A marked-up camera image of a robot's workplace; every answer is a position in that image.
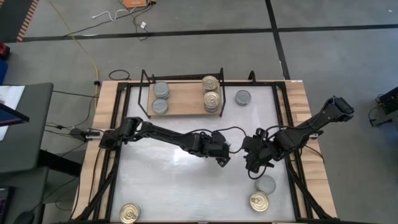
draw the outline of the can lid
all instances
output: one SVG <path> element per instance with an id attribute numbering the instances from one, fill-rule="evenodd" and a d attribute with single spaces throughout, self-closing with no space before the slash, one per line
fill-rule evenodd
<path id="1" fill-rule="evenodd" d="M 155 111 L 157 114 L 164 114 L 166 113 L 168 108 L 167 101 L 163 99 L 156 99 L 152 103 L 152 109 Z"/>
<path id="2" fill-rule="evenodd" d="M 239 90 L 235 95 L 235 102 L 241 106 L 247 105 L 251 100 L 251 95 L 246 90 Z"/>
<path id="3" fill-rule="evenodd" d="M 166 97 L 169 91 L 169 85 L 166 82 L 157 82 L 154 85 L 154 93 L 156 96 Z"/>
<path id="4" fill-rule="evenodd" d="M 250 206 L 257 212 L 267 210 L 269 201 L 263 192 L 256 192 L 250 196 Z"/>
<path id="5" fill-rule="evenodd" d="M 217 89 L 217 79 L 214 76 L 208 75 L 201 80 L 201 84 L 206 90 Z"/>
<path id="6" fill-rule="evenodd" d="M 269 175 L 263 175 L 256 180 L 257 189 L 264 192 L 266 195 L 272 194 L 276 188 L 274 178 Z"/>
<path id="7" fill-rule="evenodd" d="M 123 224 L 134 223 L 139 217 L 139 207 L 134 204 L 126 204 L 120 209 L 120 221 Z"/>
<path id="8" fill-rule="evenodd" d="M 220 105 L 220 96 L 216 92 L 210 91 L 205 94 L 204 101 L 207 108 L 216 108 Z"/>

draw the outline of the concrete floor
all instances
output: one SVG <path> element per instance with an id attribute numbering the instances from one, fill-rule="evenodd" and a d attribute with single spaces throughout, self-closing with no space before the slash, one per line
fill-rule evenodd
<path id="1" fill-rule="evenodd" d="M 60 1 L 55 5 L 72 30 L 105 21 L 91 16 L 121 6 L 117 0 Z M 270 28 L 263 0 L 158 1 L 141 15 L 147 30 L 177 31 L 233 28 Z M 272 0 L 278 27 L 355 26 L 398 24 L 396 1 Z M 84 32 L 134 32 L 131 18 Z M 27 37 L 66 34 L 67 30 L 47 1 L 41 1 Z M 324 128 L 320 138 L 326 172 L 338 216 L 343 220 L 396 223 L 398 207 L 398 130 L 387 124 L 370 127 L 368 111 L 377 94 L 398 86 L 398 29 L 281 33 L 292 79 L 303 80 L 310 107 L 319 110 L 332 95 L 354 106 L 355 117 L 345 124 Z M 226 78 L 245 79 L 254 70 L 261 79 L 283 79 L 272 34 L 221 34 L 137 39 L 82 40 L 94 56 L 101 80 L 115 69 L 128 70 L 132 79 L 141 69 L 155 75 L 217 72 Z M 90 61 L 72 40 L 9 44 L 12 58 L 7 84 L 52 82 L 56 90 L 94 94 L 95 73 Z M 89 98 L 53 94 L 48 121 L 71 125 L 88 112 Z M 82 127 L 89 127 L 91 118 Z M 45 134 L 42 148 L 62 153 L 79 142 Z M 72 159 L 81 160 L 85 147 Z M 57 183 L 70 178 L 57 176 Z M 71 207 L 73 194 L 64 199 Z M 47 206 L 44 223 L 63 221 L 68 212 Z"/>

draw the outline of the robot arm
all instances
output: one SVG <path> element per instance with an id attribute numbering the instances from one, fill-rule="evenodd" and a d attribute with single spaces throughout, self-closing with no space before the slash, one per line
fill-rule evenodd
<path id="1" fill-rule="evenodd" d="M 107 150 L 116 150 L 123 142 L 135 142 L 142 138 L 153 138 L 180 146 L 182 150 L 198 157 L 214 157 L 221 167 L 230 160 L 229 145 L 219 132 L 211 135 L 205 132 L 181 134 L 138 117 L 126 118 L 119 128 L 105 131 L 99 146 Z"/>
<path id="2" fill-rule="evenodd" d="M 273 167 L 271 159 L 279 161 L 307 143 L 311 134 L 316 133 L 330 122 L 348 121 L 354 109 L 343 99 L 332 97 L 325 102 L 321 111 L 296 127 L 287 127 L 268 136 L 268 130 L 258 128 L 253 137 L 246 136 L 242 148 L 248 154 L 246 169 L 258 173 L 260 166 Z"/>

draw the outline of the desk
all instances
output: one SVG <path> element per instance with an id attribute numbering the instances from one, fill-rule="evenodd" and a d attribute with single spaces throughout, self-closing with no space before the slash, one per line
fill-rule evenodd
<path id="1" fill-rule="evenodd" d="M 301 81 L 285 81 L 285 85 L 287 88 L 290 110 L 292 111 L 293 122 L 294 125 L 298 125 L 301 122 L 311 117 L 307 96 L 305 94 L 304 84 Z M 97 129 L 109 128 L 113 113 L 113 106 L 114 106 L 117 87 L 118 87 L 117 81 L 105 81 L 102 83 L 101 92 L 99 94 L 98 105 L 95 111 L 93 128 Z M 280 97 L 279 99 L 280 106 L 282 109 L 282 116 L 284 117 L 285 125 L 287 125 L 287 118 L 283 105 L 284 101 L 282 99 L 282 94 L 279 94 L 279 97 Z M 116 122 L 116 126 L 119 126 L 122 108 L 123 108 L 123 103 L 121 102 L 118 108 L 118 119 Z M 91 198 L 93 198 L 93 196 L 97 191 L 98 183 L 100 181 L 103 159 L 104 159 L 104 151 L 102 150 L 99 152 L 96 170 L 94 170 L 99 143 L 100 143 L 99 140 L 90 141 L 88 143 L 85 160 L 83 162 L 83 167 L 80 176 L 79 198 L 78 198 L 78 203 L 76 205 L 75 213 L 73 214 L 73 218 L 79 216 L 79 214 L 83 211 L 83 209 L 88 205 L 88 202 L 91 200 L 89 198 L 91 187 L 93 187 Z M 309 140 L 308 146 L 320 152 L 320 148 L 316 140 Z M 304 149 L 302 154 L 302 163 L 303 163 L 303 169 L 307 181 L 308 190 L 311 192 L 311 194 L 314 196 L 317 202 L 323 207 L 323 209 L 329 215 L 335 217 L 336 210 L 333 203 L 333 199 L 331 197 L 328 178 L 326 176 L 326 171 L 322 163 L 322 159 L 313 152 Z M 110 165 L 108 166 L 109 169 L 111 165 L 112 165 L 112 159 L 110 160 Z M 94 184 L 93 186 L 91 186 L 91 180 L 93 179 L 93 174 L 94 174 Z M 297 194 L 299 200 L 300 213 L 302 217 L 306 217 L 303 197 L 299 189 L 297 189 Z M 105 192 L 103 199 L 101 201 L 99 218 L 104 218 L 105 216 L 107 198 L 108 198 L 108 191 Z"/>
<path id="2" fill-rule="evenodd" d="M 22 212 L 34 209 L 33 224 L 40 224 L 42 218 L 42 203 L 45 183 L 49 169 L 36 168 L 20 173 L 1 174 L 0 187 L 14 187 L 11 204 L 7 213 L 5 224 L 13 224 Z"/>
<path id="3" fill-rule="evenodd" d="M 25 86 L 16 110 L 28 116 L 29 122 L 9 126 L 4 139 L 0 141 L 0 174 L 47 166 L 79 176 L 79 163 L 40 149 L 52 90 L 52 83 Z"/>

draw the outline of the table leg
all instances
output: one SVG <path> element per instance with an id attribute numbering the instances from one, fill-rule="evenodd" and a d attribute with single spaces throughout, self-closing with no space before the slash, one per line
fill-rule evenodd
<path id="1" fill-rule="evenodd" d="M 52 170 L 57 170 L 64 172 L 76 177 L 80 176 L 81 164 L 75 161 L 70 161 L 69 159 L 62 158 L 50 152 L 40 150 L 39 160 L 37 161 L 37 166 L 48 167 Z"/>

